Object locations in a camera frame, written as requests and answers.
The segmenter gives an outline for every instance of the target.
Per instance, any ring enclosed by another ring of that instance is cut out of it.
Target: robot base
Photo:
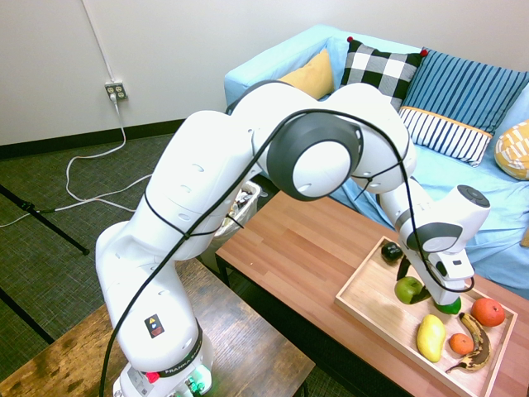
[[[127,363],[114,382],[113,397],[197,397],[212,387],[213,345],[203,335],[203,346],[194,361],[183,371],[150,383],[140,371]]]

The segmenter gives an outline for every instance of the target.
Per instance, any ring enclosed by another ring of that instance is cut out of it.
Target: light blue couch
[[[335,88],[339,88],[349,43],[353,36],[381,51],[420,52],[420,48],[371,36],[318,25],[270,48],[230,71],[224,81],[226,102],[236,101],[250,86],[265,79],[279,79],[304,66],[324,48],[329,52]],[[529,119],[529,86],[509,109],[488,145],[477,168],[459,160],[417,148],[417,169],[413,176],[435,199],[441,199],[457,184],[467,184],[481,191],[491,203],[491,213],[478,234],[467,245],[467,253],[476,272],[529,299],[529,248],[520,241],[529,227],[529,182],[514,179],[501,171],[494,160],[493,148],[499,136],[515,124]],[[372,194],[364,193],[356,201],[358,186],[348,180],[331,196],[392,228]]]

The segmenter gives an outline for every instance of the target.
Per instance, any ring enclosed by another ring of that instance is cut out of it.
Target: banana
[[[474,340],[474,350],[465,355],[459,364],[446,370],[447,374],[455,368],[462,368],[467,371],[477,371],[487,364],[488,359],[492,355],[492,346],[490,346],[487,333],[485,333],[481,324],[478,323],[478,320],[467,313],[460,313],[459,317],[463,325],[469,329],[470,334],[472,335],[472,339]]]

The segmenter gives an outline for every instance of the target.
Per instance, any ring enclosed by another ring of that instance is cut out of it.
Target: white wall
[[[525,0],[85,0],[126,126],[223,110],[224,75],[317,23],[529,70]],[[0,0],[0,145],[118,127],[81,0]]]

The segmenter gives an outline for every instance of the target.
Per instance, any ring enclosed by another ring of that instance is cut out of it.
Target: yellow patterned pillow
[[[529,120],[499,137],[494,157],[499,167],[512,177],[529,180]]]

